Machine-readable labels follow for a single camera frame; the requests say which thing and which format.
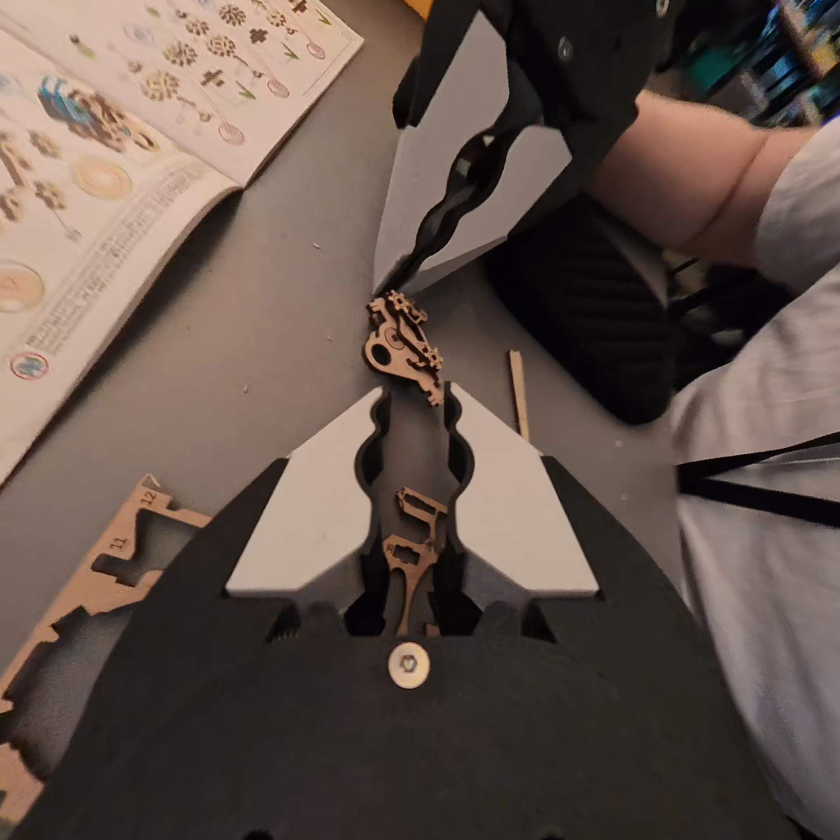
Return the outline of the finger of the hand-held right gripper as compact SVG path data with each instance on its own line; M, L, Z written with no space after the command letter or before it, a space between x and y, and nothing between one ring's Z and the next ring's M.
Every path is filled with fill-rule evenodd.
M426 257L399 291L416 293L504 242L572 160L561 131L530 125L513 141L498 184L463 215L447 244Z
M375 297L433 285L515 224L491 196L526 127L522 74L510 104L505 39L483 12L466 22L425 112L400 131L374 251Z

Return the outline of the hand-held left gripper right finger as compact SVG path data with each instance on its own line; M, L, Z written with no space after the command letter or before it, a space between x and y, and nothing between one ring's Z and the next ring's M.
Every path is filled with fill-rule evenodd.
M456 488L429 595L439 633L471 635L498 603L522 620L537 601L599 595L542 454L454 382L444 425Z

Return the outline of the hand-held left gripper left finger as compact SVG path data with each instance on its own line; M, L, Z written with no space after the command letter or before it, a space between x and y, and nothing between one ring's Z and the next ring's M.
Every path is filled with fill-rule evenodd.
M372 486L391 407L391 394L377 386L290 452L227 596L285 599L301 613L326 604L352 635L382 634L390 571Z

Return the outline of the small wooden model assembly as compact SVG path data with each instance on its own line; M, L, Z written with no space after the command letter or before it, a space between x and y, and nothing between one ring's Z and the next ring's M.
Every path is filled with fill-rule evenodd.
M419 353L425 344L435 347L424 331L425 310L399 290L390 290L375 298L367 309L372 326L363 347L367 364L375 371L416 383L426 394L430 406L443 405L442 369L430 371Z

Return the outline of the laser-cut plywood parts sheet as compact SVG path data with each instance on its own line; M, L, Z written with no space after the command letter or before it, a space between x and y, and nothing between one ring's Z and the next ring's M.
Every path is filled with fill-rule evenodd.
M36 802L134 605L172 561L154 530L189 541L210 521L145 475L17 651L1 681L2 838Z

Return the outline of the tapered wooden stick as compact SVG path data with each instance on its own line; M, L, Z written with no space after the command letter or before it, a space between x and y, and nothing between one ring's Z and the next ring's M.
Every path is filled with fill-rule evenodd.
M524 440L530 442L529 408L524 376L524 363L521 352L518 350L510 350L508 352L508 363L511 374L511 388L518 431Z

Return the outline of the black quilted seat cushion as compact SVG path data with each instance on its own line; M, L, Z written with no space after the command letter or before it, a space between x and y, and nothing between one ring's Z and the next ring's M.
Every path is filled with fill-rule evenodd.
M484 258L521 326L609 414L633 426L665 415L676 337L665 305L578 196Z

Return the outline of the colourful shelf display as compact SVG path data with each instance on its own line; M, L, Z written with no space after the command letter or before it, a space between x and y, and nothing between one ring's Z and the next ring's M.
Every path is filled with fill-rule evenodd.
M761 128L819 127L839 113L839 2L684 2L656 72L651 89Z

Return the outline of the open instruction booklet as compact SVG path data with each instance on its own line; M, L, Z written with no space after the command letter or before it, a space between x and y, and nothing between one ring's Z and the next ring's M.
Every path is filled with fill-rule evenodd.
M321 2L1 2L1 477L364 44Z

